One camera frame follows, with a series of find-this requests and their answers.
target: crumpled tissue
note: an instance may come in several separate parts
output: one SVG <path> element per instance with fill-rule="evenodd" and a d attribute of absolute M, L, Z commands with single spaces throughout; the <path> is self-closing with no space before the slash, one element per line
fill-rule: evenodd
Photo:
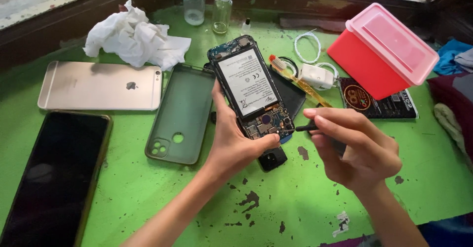
<path fill-rule="evenodd" d="M 191 39 L 168 35 L 168 25 L 150 24 L 145 12 L 125 3 L 128 11 L 114 13 L 96 24 L 87 35 L 84 51 L 97 57 L 100 48 L 117 54 L 124 62 L 141 67 L 146 62 L 170 70 L 183 63 Z"/>

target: small bottle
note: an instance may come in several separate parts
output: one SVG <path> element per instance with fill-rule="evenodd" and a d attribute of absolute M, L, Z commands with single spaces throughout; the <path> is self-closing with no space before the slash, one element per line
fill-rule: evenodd
<path fill-rule="evenodd" d="M 232 0 L 215 0 L 212 10 L 212 30 L 215 33 L 226 33 L 232 13 Z"/>
<path fill-rule="evenodd" d="M 184 19 L 193 26 L 204 22 L 205 0 L 183 0 Z"/>
<path fill-rule="evenodd" d="M 250 33 L 250 18 L 246 18 L 246 21 L 243 22 L 243 25 L 241 26 L 241 31 L 240 35 L 246 35 Z"/>

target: battery label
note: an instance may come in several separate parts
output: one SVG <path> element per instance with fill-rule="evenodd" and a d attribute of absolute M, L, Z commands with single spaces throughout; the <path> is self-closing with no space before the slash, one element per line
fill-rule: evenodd
<path fill-rule="evenodd" d="M 278 101 L 253 49 L 219 66 L 243 116 Z"/>

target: green painted surface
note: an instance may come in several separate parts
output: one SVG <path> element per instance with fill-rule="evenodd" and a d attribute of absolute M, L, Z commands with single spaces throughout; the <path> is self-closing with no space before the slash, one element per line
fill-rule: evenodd
<path fill-rule="evenodd" d="M 305 30 L 280 30 L 273 22 L 276 20 L 273 14 L 235 13 L 240 21 L 246 16 L 253 20 L 251 34 L 264 57 L 274 53 L 296 58 L 292 39 Z M 170 35 L 191 37 L 186 60 L 198 66 L 207 61 L 209 48 L 237 37 L 241 25 L 235 23 L 226 36 L 216 36 L 210 30 L 208 19 L 199 27 L 187 25 L 180 8 L 157 12 L 152 20 L 169 24 Z M 337 37 L 317 32 L 316 35 L 323 50 Z M 314 48 L 310 40 L 302 39 L 299 43 L 299 50 L 307 59 L 315 57 Z M 52 53 L 0 75 L 2 227 L 44 118 L 36 101 L 46 65 L 53 60 L 122 63 L 116 55 L 103 52 L 98 58 L 86 57 L 81 48 L 76 47 Z M 333 63 L 324 52 L 319 61 Z M 375 121 L 380 129 L 399 142 L 404 163 L 399 173 L 404 183 L 396 184 L 394 178 L 390 178 L 388 186 L 417 224 L 473 211 L 473 175 L 464 165 L 455 144 L 435 121 L 428 87 L 423 84 L 409 90 L 420 119 Z M 338 90 L 320 94 L 334 106 L 341 107 Z M 313 106 L 307 101 L 304 107 Z M 115 123 L 86 226 L 82 243 L 85 247 L 117 246 L 169 202 L 204 163 L 215 127 L 209 122 L 198 163 L 184 166 L 145 157 L 144 147 L 154 112 L 99 113 L 111 114 Z M 306 123 L 307 119 L 299 113 L 295 124 Z M 309 160 L 303 160 L 299 155 L 299 146 L 308 150 Z M 284 165 L 264 173 L 258 163 L 253 162 L 229 181 L 236 189 L 230 189 L 229 185 L 222 187 L 175 246 L 314 247 L 373 233 L 369 217 L 353 193 L 341 185 L 334 186 L 325 177 L 322 161 L 305 133 L 294 134 L 282 147 L 288 157 Z M 242 183 L 243 178 L 248 179 L 246 184 Z M 257 193 L 260 199 L 259 207 L 247 212 L 251 214 L 247 220 L 246 213 L 241 212 L 248 204 L 239 206 L 237 203 L 250 191 Z M 351 219 L 350 230 L 333 238 L 332 232 L 339 228 L 335 216 L 342 211 L 346 211 Z M 285 225 L 282 233 L 281 221 Z M 224 225 L 237 222 L 242 226 Z"/>

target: plastic box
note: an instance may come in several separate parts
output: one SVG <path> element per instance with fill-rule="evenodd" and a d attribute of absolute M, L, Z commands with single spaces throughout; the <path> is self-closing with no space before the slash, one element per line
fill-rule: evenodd
<path fill-rule="evenodd" d="M 422 84 L 439 55 L 378 3 L 346 22 L 327 53 L 376 100 Z"/>

